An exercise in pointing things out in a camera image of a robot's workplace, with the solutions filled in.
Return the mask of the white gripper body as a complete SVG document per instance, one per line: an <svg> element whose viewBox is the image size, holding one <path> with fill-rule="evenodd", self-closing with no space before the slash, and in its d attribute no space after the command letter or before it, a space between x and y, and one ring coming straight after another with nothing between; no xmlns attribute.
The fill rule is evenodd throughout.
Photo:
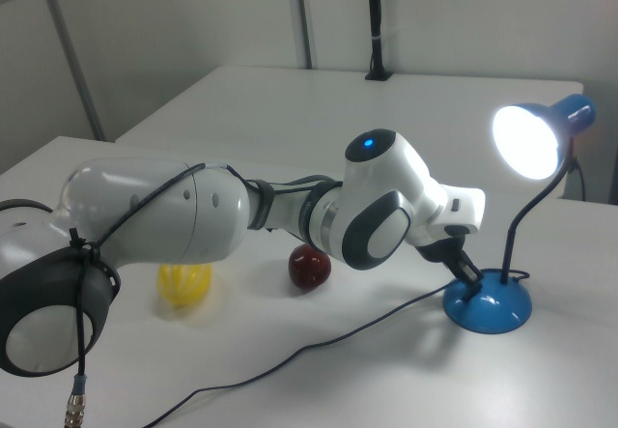
<svg viewBox="0 0 618 428"><path fill-rule="evenodd" d="M486 193L479 188L439 185L444 197L417 235L417 246L477 233L481 227Z"/></svg>

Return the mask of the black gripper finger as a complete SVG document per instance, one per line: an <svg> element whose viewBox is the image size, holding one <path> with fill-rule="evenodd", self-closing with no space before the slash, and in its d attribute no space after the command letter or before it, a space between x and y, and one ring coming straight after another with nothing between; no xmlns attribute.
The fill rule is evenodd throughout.
<svg viewBox="0 0 618 428"><path fill-rule="evenodd" d="M416 250L425 261L430 263L444 264L449 256L449 245L443 242L417 246Z"/></svg>
<svg viewBox="0 0 618 428"><path fill-rule="evenodd" d="M446 244L444 265L456 278L472 286L478 284L483 274L464 251L464 239L449 239Z"/></svg>

